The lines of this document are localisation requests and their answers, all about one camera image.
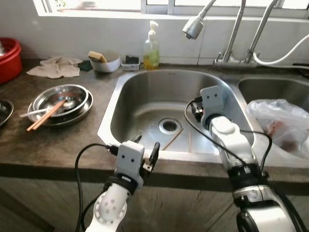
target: dish soap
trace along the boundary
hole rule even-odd
[[[148,40],[144,43],[143,48],[145,70],[154,70],[159,67],[159,42],[155,39],[155,26],[159,25],[154,21],[150,21],[151,29],[148,32]]]

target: white bowl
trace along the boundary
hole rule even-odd
[[[91,66],[95,71],[103,73],[111,73],[117,70],[120,66],[120,55],[116,52],[103,52],[102,55],[106,58],[107,63],[93,61],[91,59]]]

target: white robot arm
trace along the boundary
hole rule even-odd
[[[95,202],[93,218],[86,232],[116,232],[126,215],[126,202],[143,186],[158,159],[160,144],[154,145],[149,163],[143,159],[144,147],[132,141],[119,146],[116,170],[104,185],[106,191]]]
[[[268,174],[260,169],[251,145],[240,133],[238,125],[224,116],[219,86],[204,88],[200,94],[201,97],[191,103],[192,113],[210,131],[212,140],[227,148],[218,149],[233,188],[234,203],[240,208],[237,215],[239,232],[307,231],[284,194],[268,184]]]

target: white hose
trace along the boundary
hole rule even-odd
[[[263,65],[263,66],[271,66],[271,67],[274,67],[274,68],[297,68],[297,69],[309,69],[309,67],[306,67],[306,66],[293,66],[293,65],[290,65],[290,66],[274,66],[275,64],[278,64],[282,61],[284,61],[285,59],[287,59],[306,39],[309,39],[309,34],[306,35],[303,39],[301,39],[289,52],[288,54],[286,54],[284,57],[282,57],[281,59],[278,59],[276,61],[272,61],[272,62],[264,62],[262,60],[260,60],[257,55],[256,55],[256,52],[254,51],[253,52],[253,58],[254,60],[260,64],[260,65]]]

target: stainless steel bowl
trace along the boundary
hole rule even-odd
[[[44,91],[34,100],[32,111],[51,108],[59,101],[67,99],[68,101],[75,101],[75,107],[69,110],[59,108],[51,117],[78,115],[87,102],[88,95],[88,90],[79,85],[67,84],[55,86]]]
[[[13,104],[7,100],[0,100],[0,127],[9,119],[13,113]]]
[[[63,127],[63,126],[74,124],[82,120],[89,113],[92,103],[93,103],[93,96],[90,92],[88,92],[88,99],[86,103],[84,104],[82,110],[78,114],[67,115],[63,117],[50,117],[43,123],[43,126]],[[28,113],[29,112],[31,112],[31,105],[28,108]],[[41,115],[29,115],[28,116],[29,120],[32,122],[36,122],[41,117],[42,117]]]

